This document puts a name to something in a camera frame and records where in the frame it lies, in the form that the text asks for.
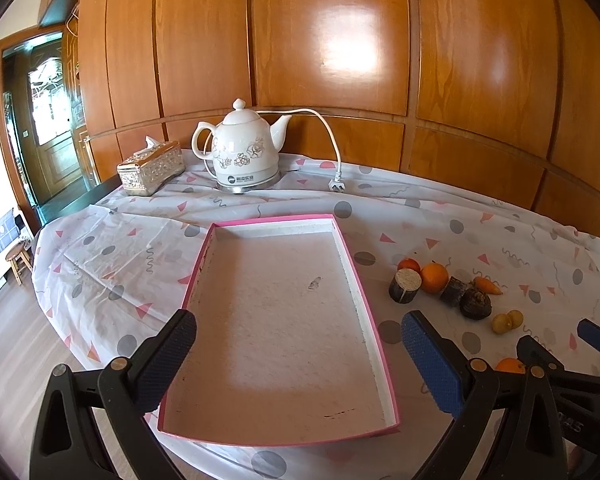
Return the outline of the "ornate tissue box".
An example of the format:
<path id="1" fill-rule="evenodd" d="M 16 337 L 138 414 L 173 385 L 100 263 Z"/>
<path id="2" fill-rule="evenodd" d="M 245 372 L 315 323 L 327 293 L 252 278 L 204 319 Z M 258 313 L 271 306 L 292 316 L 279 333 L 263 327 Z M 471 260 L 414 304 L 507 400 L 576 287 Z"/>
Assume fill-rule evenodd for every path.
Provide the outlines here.
<path id="1" fill-rule="evenodd" d="M 151 196 L 167 180 L 185 170 L 183 153 L 178 141 L 160 142 L 151 136 L 146 146 L 134 152 L 117 166 L 125 193 L 131 196 Z"/>

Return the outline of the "yellow lemon half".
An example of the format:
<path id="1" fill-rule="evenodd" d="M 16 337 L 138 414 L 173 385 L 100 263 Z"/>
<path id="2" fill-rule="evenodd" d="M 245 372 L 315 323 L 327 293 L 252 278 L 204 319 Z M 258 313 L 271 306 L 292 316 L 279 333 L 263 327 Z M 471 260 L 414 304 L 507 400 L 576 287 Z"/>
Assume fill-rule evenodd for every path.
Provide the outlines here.
<path id="1" fill-rule="evenodd" d="M 524 322 L 524 315 L 519 310 L 510 310 L 507 316 L 510 319 L 510 327 L 513 330 L 516 330 Z"/>
<path id="2" fill-rule="evenodd" d="M 504 335 L 513 329 L 513 320 L 507 313 L 500 313 L 492 318 L 491 330 L 494 334 Z"/>

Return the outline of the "red tomato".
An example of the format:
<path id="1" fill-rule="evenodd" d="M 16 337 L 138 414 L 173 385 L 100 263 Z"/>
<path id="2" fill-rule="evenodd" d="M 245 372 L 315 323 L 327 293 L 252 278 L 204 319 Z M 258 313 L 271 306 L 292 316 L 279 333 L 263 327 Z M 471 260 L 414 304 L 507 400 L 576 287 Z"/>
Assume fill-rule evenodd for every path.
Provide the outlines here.
<path id="1" fill-rule="evenodd" d="M 420 267 L 419 263 L 413 259 L 413 258 L 404 258 L 402 259 L 398 265 L 396 266 L 396 268 L 398 270 L 403 270 L 403 269 L 407 269 L 407 270 L 413 270 L 417 273 L 422 272 L 422 268 Z"/>

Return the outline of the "small orange carrot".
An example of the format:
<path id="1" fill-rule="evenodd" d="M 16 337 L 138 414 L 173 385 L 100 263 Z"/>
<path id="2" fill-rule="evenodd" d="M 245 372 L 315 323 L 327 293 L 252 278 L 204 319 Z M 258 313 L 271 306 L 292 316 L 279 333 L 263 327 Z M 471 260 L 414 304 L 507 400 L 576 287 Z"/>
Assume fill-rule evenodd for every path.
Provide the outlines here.
<path id="1" fill-rule="evenodd" d="M 486 295 L 500 296 L 503 293 L 500 289 L 500 286 L 484 276 L 476 276 L 472 280 L 472 284 L 476 289 L 478 289 L 479 292 L 482 292 Z"/>

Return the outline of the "large orange fruit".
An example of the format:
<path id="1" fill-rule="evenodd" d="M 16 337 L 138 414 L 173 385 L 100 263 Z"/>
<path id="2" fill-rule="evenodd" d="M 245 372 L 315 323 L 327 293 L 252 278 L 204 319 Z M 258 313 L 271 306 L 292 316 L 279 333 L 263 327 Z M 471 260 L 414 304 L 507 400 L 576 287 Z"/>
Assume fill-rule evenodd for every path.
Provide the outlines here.
<path id="1" fill-rule="evenodd" d="M 420 288 L 430 295 L 437 295 L 445 289 L 450 279 L 449 272 L 441 263 L 430 262 L 420 270 L 422 286 Z"/>

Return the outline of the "small orange tangerine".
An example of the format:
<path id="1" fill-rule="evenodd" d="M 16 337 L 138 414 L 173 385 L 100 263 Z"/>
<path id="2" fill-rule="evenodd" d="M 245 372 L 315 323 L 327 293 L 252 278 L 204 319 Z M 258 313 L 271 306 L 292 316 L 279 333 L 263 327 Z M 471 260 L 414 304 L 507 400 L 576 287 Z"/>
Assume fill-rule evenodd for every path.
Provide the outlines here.
<path id="1" fill-rule="evenodd" d="M 523 362 L 516 358 L 504 358 L 496 364 L 495 369 L 498 372 L 512 373 L 512 374 L 524 374 L 526 372 L 526 366 Z"/>

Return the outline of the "small wooden stool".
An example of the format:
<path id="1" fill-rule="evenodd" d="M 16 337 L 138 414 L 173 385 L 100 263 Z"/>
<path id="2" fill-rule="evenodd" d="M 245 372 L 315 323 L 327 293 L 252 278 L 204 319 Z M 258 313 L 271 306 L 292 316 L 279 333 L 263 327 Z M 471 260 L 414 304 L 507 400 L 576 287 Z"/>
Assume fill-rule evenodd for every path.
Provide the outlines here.
<path id="1" fill-rule="evenodd" d="M 33 271 L 31 256 L 29 252 L 29 243 L 25 240 L 22 240 L 21 242 L 18 242 L 17 244 L 12 246 L 12 248 L 10 248 L 7 252 L 5 260 L 12 269 L 12 274 L 14 274 L 16 283 L 18 285 L 22 285 L 22 271 Z"/>

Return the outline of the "pink shallow cardboard tray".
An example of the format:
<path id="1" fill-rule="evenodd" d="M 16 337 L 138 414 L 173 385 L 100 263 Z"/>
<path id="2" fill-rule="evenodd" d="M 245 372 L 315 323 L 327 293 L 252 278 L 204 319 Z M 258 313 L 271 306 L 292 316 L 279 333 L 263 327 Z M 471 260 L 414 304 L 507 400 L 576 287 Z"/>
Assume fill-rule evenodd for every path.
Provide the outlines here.
<path id="1" fill-rule="evenodd" d="M 399 425 L 372 310 L 330 214 L 212 224 L 183 309 L 197 336 L 160 404 L 164 434 L 297 446 Z"/>

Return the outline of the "white ceramic electric kettle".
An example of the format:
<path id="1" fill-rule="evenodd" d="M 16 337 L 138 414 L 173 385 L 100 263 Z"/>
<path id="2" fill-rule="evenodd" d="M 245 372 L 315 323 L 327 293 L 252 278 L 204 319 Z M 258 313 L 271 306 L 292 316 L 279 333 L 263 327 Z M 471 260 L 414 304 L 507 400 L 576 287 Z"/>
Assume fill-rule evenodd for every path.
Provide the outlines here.
<path id="1" fill-rule="evenodd" d="M 239 193 L 277 178 L 278 154 L 290 120 L 286 114 L 270 125 L 243 99 L 236 99 L 219 124 L 198 122 L 190 145 L 196 157 L 212 163 L 218 185 Z"/>

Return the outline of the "dark brown round fruit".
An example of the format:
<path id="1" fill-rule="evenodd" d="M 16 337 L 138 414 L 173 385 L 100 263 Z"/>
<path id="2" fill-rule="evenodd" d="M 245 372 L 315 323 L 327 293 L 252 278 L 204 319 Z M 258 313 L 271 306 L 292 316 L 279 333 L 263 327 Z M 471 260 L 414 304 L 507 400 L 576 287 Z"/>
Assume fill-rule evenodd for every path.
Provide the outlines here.
<path id="1" fill-rule="evenodd" d="M 492 313 L 491 299 L 484 292 L 476 288 L 468 288 L 460 298 L 460 313 L 465 318 L 479 321 L 488 318 Z"/>

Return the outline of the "dark cylinder with white top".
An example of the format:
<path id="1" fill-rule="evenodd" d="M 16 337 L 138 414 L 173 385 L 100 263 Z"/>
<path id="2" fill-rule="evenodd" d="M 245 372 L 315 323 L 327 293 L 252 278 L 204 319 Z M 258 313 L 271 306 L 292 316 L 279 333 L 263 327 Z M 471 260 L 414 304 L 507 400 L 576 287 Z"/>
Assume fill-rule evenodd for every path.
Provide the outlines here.
<path id="1" fill-rule="evenodd" d="M 397 304 L 412 302 L 422 287 L 422 277 L 413 269 L 399 269 L 393 275 L 388 293 Z"/>

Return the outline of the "wooden entrance door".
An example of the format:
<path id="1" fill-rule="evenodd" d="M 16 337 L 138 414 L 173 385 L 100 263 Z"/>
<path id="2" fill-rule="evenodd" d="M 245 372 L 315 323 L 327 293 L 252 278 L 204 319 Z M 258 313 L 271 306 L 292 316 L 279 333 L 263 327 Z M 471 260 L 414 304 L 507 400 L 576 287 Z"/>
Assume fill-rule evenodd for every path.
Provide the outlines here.
<path id="1" fill-rule="evenodd" d="M 82 178 L 61 47 L 61 33 L 53 32 L 2 54 L 5 126 L 32 206 L 46 204 Z"/>

